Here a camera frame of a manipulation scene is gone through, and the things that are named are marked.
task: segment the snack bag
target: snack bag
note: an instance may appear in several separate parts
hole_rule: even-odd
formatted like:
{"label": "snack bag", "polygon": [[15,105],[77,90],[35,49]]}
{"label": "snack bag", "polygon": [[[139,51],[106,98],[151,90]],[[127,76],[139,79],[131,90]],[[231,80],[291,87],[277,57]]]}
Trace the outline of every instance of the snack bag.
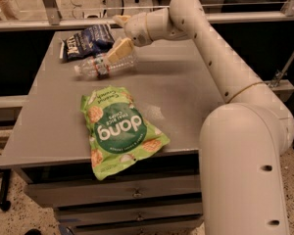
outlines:
{"label": "snack bag", "polygon": [[158,152],[170,139],[137,111],[123,87],[109,86],[82,96],[90,132],[91,163],[102,180]]}
{"label": "snack bag", "polygon": [[96,24],[63,40],[61,58],[68,62],[96,56],[108,52],[114,43],[109,26]]}

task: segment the green chip bag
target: green chip bag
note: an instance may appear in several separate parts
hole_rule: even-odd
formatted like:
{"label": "green chip bag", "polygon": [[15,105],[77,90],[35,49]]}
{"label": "green chip bag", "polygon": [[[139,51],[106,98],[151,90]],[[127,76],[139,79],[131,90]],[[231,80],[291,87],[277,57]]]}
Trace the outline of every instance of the green chip bag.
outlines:
{"label": "green chip bag", "polygon": [[91,164],[99,180],[158,152],[170,139],[142,117],[123,87],[109,86],[82,96],[90,132]]}

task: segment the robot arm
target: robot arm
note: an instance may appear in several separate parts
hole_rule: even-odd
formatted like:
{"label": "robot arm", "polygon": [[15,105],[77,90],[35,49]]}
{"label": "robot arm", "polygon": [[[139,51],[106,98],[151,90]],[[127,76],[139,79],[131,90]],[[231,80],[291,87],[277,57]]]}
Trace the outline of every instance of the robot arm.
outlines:
{"label": "robot arm", "polygon": [[294,118],[212,28],[198,0],[116,22],[134,45],[192,39],[225,105],[199,138],[207,235],[288,235],[279,156],[292,144]]}

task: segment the drawer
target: drawer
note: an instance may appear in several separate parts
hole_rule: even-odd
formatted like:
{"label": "drawer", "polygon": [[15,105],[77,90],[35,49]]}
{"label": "drawer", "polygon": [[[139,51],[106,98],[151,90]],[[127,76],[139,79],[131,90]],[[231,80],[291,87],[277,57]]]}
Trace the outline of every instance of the drawer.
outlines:
{"label": "drawer", "polygon": [[139,201],[89,205],[83,208],[60,208],[56,218],[64,226],[117,222],[141,222],[161,217],[202,214],[201,194],[152,198]]}
{"label": "drawer", "polygon": [[191,230],[199,227],[203,221],[203,215],[191,215],[139,223],[75,227],[73,232],[75,235],[147,235],[155,232]]}
{"label": "drawer", "polygon": [[94,183],[78,180],[26,185],[24,192],[43,208],[78,206],[200,192],[200,175]]}

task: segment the gray tabletop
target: gray tabletop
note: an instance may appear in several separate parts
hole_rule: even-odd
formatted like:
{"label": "gray tabletop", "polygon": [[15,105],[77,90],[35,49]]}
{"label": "gray tabletop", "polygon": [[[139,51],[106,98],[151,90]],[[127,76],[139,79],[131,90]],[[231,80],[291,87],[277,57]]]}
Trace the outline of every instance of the gray tabletop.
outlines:
{"label": "gray tabletop", "polygon": [[[113,29],[115,38],[122,29]],[[108,85],[123,86],[136,108],[171,142],[158,155],[198,149],[200,128],[222,98],[191,40],[157,41],[137,48],[138,65],[104,80],[81,79],[80,61],[63,63],[61,41],[74,31],[56,32],[0,158],[15,168],[90,161],[88,130],[79,110],[82,95]]]}

